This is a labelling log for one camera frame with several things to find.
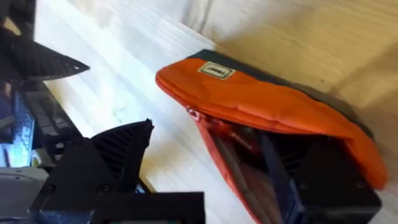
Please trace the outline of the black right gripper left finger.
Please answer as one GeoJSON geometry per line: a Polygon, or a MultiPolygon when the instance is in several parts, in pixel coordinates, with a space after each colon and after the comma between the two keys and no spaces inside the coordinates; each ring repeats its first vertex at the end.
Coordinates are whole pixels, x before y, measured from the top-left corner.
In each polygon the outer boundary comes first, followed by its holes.
{"type": "Polygon", "coordinates": [[[152,121],[146,119],[68,142],[61,158],[49,170],[31,211],[41,210],[56,197],[71,201],[85,195],[149,193],[139,172],[153,128],[152,121]]]}

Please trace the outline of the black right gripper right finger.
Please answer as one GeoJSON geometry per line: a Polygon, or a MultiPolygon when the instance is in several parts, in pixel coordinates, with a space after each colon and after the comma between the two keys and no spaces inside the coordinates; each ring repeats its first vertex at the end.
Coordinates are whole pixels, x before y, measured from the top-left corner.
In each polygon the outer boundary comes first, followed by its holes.
{"type": "Polygon", "coordinates": [[[283,223],[369,223],[382,207],[336,138],[271,134],[270,177],[283,223]]]}

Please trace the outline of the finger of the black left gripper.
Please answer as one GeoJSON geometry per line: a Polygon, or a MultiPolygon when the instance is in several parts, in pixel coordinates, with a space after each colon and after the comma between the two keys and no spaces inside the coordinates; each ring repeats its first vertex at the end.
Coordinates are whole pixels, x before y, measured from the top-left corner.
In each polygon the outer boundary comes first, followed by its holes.
{"type": "Polygon", "coordinates": [[[56,80],[89,69],[78,60],[16,35],[9,29],[1,29],[2,82],[56,80]]]}

